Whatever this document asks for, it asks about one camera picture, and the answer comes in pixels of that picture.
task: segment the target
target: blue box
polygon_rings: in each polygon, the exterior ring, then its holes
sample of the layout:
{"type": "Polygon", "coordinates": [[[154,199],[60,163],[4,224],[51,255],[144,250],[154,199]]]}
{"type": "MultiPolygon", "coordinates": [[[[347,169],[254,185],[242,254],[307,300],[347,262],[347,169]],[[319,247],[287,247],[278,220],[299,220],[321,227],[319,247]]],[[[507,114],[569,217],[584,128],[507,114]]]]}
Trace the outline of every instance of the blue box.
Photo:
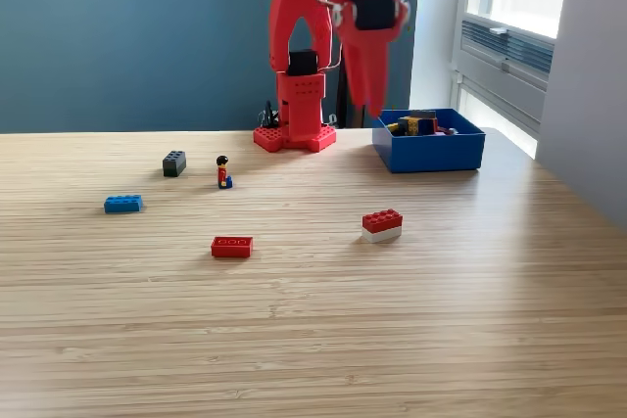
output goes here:
{"type": "Polygon", "coordinates": [[[373,122],[372,144],[392,173],[481,167],[485,133],[453,109],[434,111],[439,126],[454,127],[459,134],[394,137],[386,125],[408,116],[409,110],[384,110],[373,122]]]}
{"type": "Polygon", "coordinates": [[[105,201],[105,212],[140,212],[141,196],[110,196],[105,201]]]}

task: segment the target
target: red robotic arm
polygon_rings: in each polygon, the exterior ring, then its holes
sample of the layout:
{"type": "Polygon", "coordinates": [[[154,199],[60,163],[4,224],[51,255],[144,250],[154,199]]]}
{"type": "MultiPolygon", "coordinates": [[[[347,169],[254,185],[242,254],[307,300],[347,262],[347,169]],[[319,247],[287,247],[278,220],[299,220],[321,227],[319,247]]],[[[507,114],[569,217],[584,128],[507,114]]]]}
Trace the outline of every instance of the red robotic arm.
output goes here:
{"type": "Polygon", "coordinates": [[[332,25],[344,47],[354,103],[378,116],[385,103],[388,43],[400,35],[409,15],[408,4],[401,0],[272,0],[270,65],[276,72],[279,127],[256,129],[255,142],[270,152],[319,152],[335,142],[335,130],[320,119],[332,25]],[[289,39],[299,18],[310,29],[312,50],[290,52],[289,39]]]}

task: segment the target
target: blue plastic bin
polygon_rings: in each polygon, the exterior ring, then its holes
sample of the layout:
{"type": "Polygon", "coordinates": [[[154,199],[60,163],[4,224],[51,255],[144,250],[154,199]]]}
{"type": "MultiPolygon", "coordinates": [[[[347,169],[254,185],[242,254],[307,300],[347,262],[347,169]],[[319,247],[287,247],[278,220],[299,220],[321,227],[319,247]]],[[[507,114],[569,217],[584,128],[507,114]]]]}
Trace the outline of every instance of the blue plastic bin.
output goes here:
{"type": "Polygon", "coordinates": [[[435,112],[440,126],[454,127],[459,134],[394,137],[386,125],[408,116],[408,110],[384,110],[373,122],[372,144],[392,173],[481,167],[485,133],[453,109],[435,112]]]}

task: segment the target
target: teal wall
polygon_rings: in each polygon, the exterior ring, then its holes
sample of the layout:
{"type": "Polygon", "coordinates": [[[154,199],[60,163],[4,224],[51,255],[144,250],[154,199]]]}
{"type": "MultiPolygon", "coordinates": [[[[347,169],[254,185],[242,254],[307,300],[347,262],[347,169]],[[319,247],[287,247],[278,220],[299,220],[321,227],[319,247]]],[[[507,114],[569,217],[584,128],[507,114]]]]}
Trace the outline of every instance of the teal wall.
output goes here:
{"type": "MultiPolygon", "coordinates": [[[[251,129],[274,100],[269,2],[0,0],[0,132],[251,129]]],[[[302,25],[292,45],[309,45],[302,25]]],[[[407,107],[412,29],[391,51],[407,107]]]]}

